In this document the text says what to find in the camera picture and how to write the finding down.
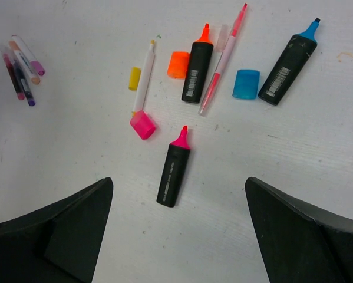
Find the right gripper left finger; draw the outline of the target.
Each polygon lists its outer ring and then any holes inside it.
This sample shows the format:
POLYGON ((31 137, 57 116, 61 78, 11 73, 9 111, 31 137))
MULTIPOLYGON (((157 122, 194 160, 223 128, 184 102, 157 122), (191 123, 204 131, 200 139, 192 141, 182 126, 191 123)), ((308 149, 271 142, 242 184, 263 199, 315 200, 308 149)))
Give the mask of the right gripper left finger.
POLYGON ((87 188, 0 223, 0 282, 91 282, 114 185, 87 188))

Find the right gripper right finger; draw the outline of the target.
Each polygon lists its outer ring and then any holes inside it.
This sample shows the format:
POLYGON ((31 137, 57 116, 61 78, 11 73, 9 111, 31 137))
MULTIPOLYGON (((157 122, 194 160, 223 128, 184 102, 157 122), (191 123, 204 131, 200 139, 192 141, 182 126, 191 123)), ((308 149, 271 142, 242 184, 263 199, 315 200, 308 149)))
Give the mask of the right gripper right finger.
POLYGON ((353 220, 250 177, 245 192, 270 282, 353 282, 353 220))

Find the white pen pink cap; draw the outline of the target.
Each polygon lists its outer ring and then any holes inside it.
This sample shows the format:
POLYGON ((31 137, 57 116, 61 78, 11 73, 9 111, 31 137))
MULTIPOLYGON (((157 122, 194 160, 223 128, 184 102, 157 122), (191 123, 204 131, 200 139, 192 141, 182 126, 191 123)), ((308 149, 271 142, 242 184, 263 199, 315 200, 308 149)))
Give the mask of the white pen pink cap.
POLYGON ((22 53, 26 56, 34 70, 38 73, 39 76, 42 77, 45 74, 45 69, 42 64, 37 60, 37 58, 29 49, 29 47, 26 45, 24 40, 17 35, 12 35, 12 39, 17 44, 22 53))

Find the pink highlighter cap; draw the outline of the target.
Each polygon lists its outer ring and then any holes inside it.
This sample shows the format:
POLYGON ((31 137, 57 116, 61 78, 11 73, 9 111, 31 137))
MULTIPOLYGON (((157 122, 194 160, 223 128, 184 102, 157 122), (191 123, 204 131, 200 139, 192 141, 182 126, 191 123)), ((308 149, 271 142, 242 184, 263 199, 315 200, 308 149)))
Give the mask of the pink highlighter cap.
POLYGON ((157 129, 155 122, 143 110, 133 113, 130 126, 142 140, 147 140, 157 129))

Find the yellow pen cap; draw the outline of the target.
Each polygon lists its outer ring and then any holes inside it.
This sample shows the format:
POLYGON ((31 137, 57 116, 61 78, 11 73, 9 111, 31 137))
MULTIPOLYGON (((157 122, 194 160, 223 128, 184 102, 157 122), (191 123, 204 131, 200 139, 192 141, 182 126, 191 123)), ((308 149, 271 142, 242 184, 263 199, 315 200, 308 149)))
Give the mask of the yellow pen cap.
POLYGON ((131 91, 136 91, 140 81, 141 69, 138 67, 133 67, 130 73, 130 79, 128 84, 128 89, 131 91))

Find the black marker pen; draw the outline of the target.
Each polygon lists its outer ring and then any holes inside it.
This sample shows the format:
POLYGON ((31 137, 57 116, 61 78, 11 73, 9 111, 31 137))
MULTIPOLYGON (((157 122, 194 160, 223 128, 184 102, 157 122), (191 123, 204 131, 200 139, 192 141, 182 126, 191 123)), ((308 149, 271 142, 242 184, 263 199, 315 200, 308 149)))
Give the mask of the black marker pen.
POLYGON ((190 156, 187 134, 188 127, 183 126, 178 138, 169 144, 161 174, 156 202, 169 208, 176 205, 190 156))

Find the white yellow pen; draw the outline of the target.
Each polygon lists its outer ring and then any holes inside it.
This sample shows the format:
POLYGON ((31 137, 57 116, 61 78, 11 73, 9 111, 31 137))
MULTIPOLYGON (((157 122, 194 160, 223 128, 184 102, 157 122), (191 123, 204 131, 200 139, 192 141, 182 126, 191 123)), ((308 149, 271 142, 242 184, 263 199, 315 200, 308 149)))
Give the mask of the white yellow pen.
POLYGON ((146 94, 149 87, 150 76, 154 64, 155 53, 154 53, 155 40, 151 40, 150 46, 147 50, 146 57, 144 60, 143 67, 141 69, 141 75, 137 87, 136 99, 134 101, 134 107, 132 110, 132 116, 143 109, 146 100, 146 94))

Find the blue highlighter cap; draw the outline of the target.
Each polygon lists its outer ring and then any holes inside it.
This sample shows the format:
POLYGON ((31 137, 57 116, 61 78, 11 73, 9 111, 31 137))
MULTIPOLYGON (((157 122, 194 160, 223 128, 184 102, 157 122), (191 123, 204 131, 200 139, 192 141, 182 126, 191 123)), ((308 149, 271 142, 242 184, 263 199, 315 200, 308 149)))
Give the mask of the blue highlighter cap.
POLYGON ((254 100, 258 95, 260 72, 241 69, 236 73, 232 97, 241 100, 254 100))

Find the orange highlighter cap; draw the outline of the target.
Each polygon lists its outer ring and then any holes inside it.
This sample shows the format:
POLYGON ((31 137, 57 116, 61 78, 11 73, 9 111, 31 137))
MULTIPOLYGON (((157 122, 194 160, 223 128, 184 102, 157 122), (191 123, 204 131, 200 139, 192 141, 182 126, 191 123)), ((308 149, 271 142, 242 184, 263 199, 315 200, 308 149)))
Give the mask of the orange highlighter cap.
POLYGON ((186 51, 174 51, 171 55, 167 69, 167 76, 176 79, 185 79, 189 64, 190 53, 186 51))

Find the black blue highlighter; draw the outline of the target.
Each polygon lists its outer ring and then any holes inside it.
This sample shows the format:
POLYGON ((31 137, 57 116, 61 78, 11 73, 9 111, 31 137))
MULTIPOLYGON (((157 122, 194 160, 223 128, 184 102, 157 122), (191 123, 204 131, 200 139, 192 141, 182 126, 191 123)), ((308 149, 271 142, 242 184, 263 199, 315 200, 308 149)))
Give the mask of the black blue highlighter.
POLYGON ((316 18, 304 32, 290 38, 258 93, 260 99, 274 106, 280 103, 318 45, 319 23, 316 18))

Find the pink translucent highlighter pen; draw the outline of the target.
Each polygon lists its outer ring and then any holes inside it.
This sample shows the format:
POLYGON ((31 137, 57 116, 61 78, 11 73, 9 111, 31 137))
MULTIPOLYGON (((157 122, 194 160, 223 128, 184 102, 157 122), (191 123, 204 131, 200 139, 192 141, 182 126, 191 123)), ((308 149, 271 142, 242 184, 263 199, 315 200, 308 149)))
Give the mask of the pink translucent highlighter pen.
POLYGON ((219 83, 223 77, 223 73, 227 67, 227 64, 230 60, 230 57, 232 55, 233 49, 235 47, 237 37, 240 33, 240 29, 242 26, 242 22, 245 18, 246 10, 248 8, 248 4, 244 3, 242 9, 240 10, 233 26, 232 30, 228 36, 228 39, 226 41, 226 45, 223 49, 223 52, 219 58, 219 61, 217 63, 216 69, 213 73, 212 79, 210 80, 209 86, 206 90, 206 93, 204 95, 203 101, 201 102, 198 114, 201 116, 204 116, 206 112, 209 109, 210 103, 212 102, 216 92, 217 88, 219 86, 219 83))

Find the black orange highlighter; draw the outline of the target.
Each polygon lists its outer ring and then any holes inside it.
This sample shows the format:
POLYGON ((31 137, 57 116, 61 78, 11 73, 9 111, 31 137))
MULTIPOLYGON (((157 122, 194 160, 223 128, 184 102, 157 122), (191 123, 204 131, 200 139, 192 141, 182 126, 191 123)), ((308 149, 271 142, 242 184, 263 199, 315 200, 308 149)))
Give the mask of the black orange highlighter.
POLYGON ((182 91, 182 101, 184 102, 200 103, 214 49, 209 34, 210 25, 205 23, 200 38, 192 44, 182 91))

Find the clear pen cap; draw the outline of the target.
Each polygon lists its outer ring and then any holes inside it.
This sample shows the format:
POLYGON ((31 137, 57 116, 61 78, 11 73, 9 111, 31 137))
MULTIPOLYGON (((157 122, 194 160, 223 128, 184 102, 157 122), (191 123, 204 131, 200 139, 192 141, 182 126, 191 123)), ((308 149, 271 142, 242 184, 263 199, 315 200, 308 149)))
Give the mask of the clear pen cap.
POLYGON ((216 50, 218 52, 222 52, 224 50, 228 35, 229 26, 227 24, 222 24, 216 44, 216 50))

